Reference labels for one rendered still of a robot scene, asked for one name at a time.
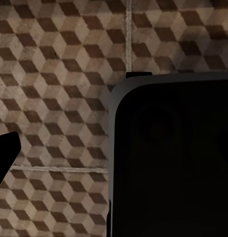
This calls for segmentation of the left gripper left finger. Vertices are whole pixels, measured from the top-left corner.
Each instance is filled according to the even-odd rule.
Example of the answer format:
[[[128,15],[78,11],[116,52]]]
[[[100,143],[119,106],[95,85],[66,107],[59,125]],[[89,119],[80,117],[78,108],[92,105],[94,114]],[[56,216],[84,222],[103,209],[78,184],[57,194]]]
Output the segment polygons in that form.
[[[0,184],[20,151],[21,143],[16,131],[0,135]]]

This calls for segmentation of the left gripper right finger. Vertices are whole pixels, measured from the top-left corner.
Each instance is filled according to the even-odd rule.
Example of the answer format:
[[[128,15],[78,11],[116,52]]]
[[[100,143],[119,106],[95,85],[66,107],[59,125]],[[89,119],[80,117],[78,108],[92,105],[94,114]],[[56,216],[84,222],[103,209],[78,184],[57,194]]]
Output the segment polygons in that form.
[[[221,132],[218,139],[217,149],[228,164],[228,132]]]

